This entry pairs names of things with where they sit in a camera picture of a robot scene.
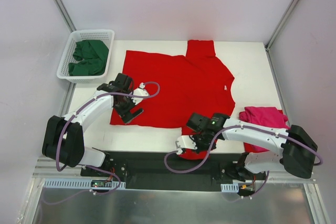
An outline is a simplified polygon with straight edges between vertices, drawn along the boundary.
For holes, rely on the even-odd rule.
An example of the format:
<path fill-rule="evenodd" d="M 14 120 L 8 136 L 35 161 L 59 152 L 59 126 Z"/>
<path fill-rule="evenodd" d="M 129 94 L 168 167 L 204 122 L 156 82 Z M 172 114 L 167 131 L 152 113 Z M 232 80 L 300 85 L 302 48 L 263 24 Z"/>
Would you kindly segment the white plastic basket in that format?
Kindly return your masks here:
<path fill-rule="evenodd" d="M 72 83 L 97 83 L 106 78 L 115 32 L 111 29 L 77 30 L 70 34 L 57 77 Z"/>

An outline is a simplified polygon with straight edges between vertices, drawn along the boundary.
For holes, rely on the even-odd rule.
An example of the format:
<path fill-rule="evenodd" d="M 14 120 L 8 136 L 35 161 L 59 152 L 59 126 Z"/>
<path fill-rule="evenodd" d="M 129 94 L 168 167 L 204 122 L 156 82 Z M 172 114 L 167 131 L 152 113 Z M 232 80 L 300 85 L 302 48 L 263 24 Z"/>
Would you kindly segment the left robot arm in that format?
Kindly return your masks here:
<path fill-rule="evenodd" d="M 92 147 L 86 147 L 84 132 L 105 111 L 112 109 L 125 124 L 130 123 L 143 112 L 134 109 L 149 93 L 145 84 L 134 87 L 133 79 L 119 73 L 114 81 L 97 87 L 93 96 L 80 108 L 59 117 L 52 116 L 46 126 L 42 154 L 68 167 L 93 166 L 99 176 L 111 171 L 107 154 Z"/>

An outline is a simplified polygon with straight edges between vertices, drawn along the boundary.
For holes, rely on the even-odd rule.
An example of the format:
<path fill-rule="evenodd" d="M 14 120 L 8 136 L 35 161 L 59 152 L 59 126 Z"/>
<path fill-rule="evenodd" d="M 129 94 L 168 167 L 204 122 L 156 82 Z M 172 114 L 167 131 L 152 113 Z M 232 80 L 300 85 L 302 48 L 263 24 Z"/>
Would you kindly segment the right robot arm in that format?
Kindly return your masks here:
<path fill-rule="evenodd" d="M 266 171 L 283 171 L 299 178 L 311 178 L 317 145 L 298 125 L 289 129 L 265 127 L 214 113 L 207 118 L 193 113 L 187 122 L 193 133 L 178 138 L 177 147 L 195 153 L 215 149 L 215 141 L 239 141 L 266 149 L 263 153 L 243 154 L 236 166 L 236 174 L 248 179 Z"/>

